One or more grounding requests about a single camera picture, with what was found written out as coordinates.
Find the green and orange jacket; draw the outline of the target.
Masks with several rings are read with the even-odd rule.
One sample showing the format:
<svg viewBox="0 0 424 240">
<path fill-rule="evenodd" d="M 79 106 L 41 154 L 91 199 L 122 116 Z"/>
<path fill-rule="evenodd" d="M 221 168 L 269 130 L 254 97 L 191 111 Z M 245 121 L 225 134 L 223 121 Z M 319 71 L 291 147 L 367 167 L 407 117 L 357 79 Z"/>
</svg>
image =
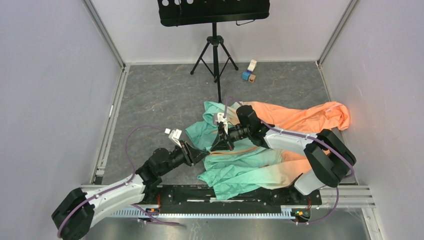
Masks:
<svg viewBox="0 0 424 240">
<path fill-rule="evenodd" d="M 250 105 L 258 117 L 269 125 L 302 132 L 318 133 L 323 129 L 346 130 L 351 123 L 348 108 L 336 101 L 325 102 L 308 109 L 286 108 L 258 101 L 243 101 Z M 217 136 L 214 115 L 227 111 L 230 124 L 239 123 L 234 103 L 225 107 L 223 103 L 206 101 L 203 104 L 203 120 L 185 129 L 185 133 L 196 148 L 210 150 Z M 218 200 L 228 200 L 239 194 L 256 190 L 278 189 L 290 185 L 300 174 L 311 170 L 307 158 L 285 149 L 267 149 L 255 146 L 249 139 L 237 141 L 233 151 L 216 151 L 203 160 L 204 172 L 198 179 L 213 188 Z"/>
</svg>

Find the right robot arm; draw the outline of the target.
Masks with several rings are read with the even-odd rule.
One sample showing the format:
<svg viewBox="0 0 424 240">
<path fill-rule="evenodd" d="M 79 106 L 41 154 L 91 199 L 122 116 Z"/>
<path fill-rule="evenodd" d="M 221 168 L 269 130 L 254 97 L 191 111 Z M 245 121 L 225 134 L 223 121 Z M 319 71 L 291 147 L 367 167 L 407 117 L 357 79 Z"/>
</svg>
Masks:
<svg viewBox="0 0 424 240">
<path fill-rule="evenodd" d="M 301 133 L 269 125 L 257 116 L 250 105 L 237 108 L 236 115 L 239 123 L 233 127 L 229 127 L 224 112 L 213 116 L 217 136 L 211 150 L 233 151 L 237 141 L 248 139 L 257 147 L 303 155 L 311 169 L 296 173 L 294 179 L 288 182 L 291 187 L 288 196 L 295 204 L 302 204 L 309 194 L 322 187 L 336 188 L 344 178 L 355 173 L 355 156 L 331 130 Z"/>
</svg>

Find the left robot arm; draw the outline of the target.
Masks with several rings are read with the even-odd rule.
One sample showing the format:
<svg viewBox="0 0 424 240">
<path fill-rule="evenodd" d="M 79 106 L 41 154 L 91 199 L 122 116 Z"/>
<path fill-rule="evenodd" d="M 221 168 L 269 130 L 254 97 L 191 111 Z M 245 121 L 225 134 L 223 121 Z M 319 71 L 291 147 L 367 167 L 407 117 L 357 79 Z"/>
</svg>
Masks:
<svg viewBox="0 0 424 240">
<path fill-rule="evenodd" d="M 114 212 L 140 202 L 153 203 L 162 176 L 181 165 L 194 166 L 209 155 L 207 150 L 180 141 L 172 151 L 157 148 L 141 167 L 120 181 L 95 190 L 71 190 L 51 215 L 57 237 L 79 240 Z"/>
</svg>

